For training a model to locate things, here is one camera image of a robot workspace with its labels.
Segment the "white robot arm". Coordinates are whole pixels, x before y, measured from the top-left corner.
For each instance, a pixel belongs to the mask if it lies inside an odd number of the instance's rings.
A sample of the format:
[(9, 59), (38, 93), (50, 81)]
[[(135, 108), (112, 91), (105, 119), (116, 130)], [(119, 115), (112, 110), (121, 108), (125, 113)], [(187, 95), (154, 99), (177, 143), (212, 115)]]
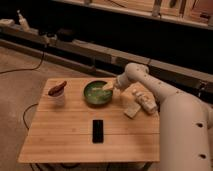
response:
[(211, 171), (208, 130), (213, 128), (213, 108), (151, 76), (143, 64), (128, 63), (104, 89), (125, 91), (136, 82), (151, 91), (160, 104), (159, 171)]

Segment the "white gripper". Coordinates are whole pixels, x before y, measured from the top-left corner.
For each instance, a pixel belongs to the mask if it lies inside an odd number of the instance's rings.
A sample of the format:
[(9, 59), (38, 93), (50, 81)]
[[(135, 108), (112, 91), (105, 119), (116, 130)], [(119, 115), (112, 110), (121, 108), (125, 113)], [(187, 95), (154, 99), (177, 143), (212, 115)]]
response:
[(131, 85), (128, 77), (125, 74), (118, 75), (115, 79), (115, 84), (113, 82), (108, 82), (102, 87), (102, 90), (113, 90), (115, 87), (119, 90), (125, 90)]

